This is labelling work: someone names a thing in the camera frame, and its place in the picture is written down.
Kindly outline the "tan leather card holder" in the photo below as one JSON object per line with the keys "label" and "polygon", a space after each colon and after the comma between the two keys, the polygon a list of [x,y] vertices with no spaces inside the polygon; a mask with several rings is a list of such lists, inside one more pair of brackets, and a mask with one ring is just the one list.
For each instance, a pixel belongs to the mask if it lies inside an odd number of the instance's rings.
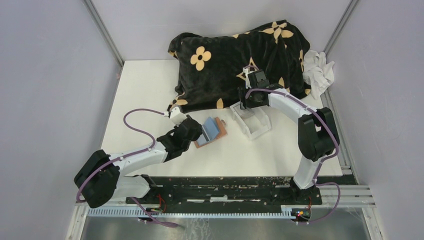
{"label": "tan leather card holder", "polygon": [[226,136],[226,123],[219,117],[208,117],[202,125],[202,135],[194,142],[196,148],[201,148]]}

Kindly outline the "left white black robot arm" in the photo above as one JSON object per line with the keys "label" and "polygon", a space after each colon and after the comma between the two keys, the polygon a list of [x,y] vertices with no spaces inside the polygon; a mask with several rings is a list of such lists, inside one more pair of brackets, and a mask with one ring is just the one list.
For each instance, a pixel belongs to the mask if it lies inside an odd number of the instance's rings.
{"label": "left white black robot arm", "polygon": [[116,198],[135,197],[147,204],[154,202],[157,189],[144,177],[129,174],[180,157],[202,133],[202,125],[187,117],[151,145],[114,154],[102,149],[95,151],[74,177],[77,202],[86,202],[93,209]]}

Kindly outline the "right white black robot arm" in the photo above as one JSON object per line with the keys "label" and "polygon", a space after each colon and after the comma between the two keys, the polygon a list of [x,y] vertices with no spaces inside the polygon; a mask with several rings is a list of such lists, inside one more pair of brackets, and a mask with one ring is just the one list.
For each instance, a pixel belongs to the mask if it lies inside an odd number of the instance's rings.
{"label": "right white black robot arm", "polygon": [[317,185],[322,164],[339,152],[340,139],[333,112],[327,108],[312,107],[280,84],[272,84],[263,70],[248,65],[242,69],[245,86],[238,95],[242,110],[268,106],[279,110],[297,125],[297,145],[301,160],[292,178],[294,187],[289,189],[289,199],[302,204],[309,198],[309,191]]}

